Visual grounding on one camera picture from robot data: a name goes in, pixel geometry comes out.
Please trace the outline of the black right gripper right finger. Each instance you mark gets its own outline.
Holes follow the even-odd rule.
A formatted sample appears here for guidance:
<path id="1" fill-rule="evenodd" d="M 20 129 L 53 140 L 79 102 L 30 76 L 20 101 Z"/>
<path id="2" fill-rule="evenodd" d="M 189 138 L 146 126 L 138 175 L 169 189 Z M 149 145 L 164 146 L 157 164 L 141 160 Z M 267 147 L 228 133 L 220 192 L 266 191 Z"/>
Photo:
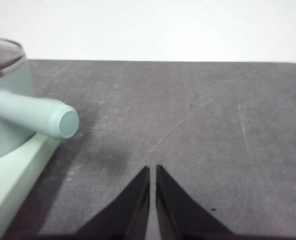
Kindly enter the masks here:
<path id="1" fill-rule="evenodd" d="M 162 165 L 156 166 L 156 212 L 163 240 L 239 240 L 196 203 Z"/>

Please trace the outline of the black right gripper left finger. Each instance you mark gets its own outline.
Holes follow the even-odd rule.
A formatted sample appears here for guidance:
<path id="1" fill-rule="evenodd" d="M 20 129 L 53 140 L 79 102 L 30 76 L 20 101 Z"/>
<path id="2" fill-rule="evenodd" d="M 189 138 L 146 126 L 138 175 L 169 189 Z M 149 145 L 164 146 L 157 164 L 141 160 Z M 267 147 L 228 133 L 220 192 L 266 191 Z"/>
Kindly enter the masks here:
<path id="1" fill-rule="evenodd" d="M 144 240 L 150 209 L 150 169 L 144 166 L 125 189 L 75 233 L 39 240 Z"/>

